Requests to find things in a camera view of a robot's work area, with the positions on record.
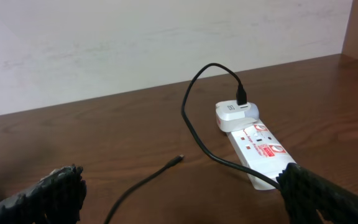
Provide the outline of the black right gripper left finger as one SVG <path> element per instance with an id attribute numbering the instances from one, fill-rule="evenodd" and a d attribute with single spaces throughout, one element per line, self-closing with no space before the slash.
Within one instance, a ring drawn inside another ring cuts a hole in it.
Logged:
<path id="1" fill-rule="evenodd" d="M 0 224 L 76 224 L 86 197 L 81 166 L 53 170 L 36 184 L 0 202 Z"/>

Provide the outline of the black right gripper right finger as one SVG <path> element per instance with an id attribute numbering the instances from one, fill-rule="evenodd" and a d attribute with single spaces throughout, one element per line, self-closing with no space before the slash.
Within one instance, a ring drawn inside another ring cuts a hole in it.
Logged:
<path id="1" fill-rule="evenodd" d="M 290 223 L 358 223 L 358 196 L 298 164 L 276 178 Z"/>

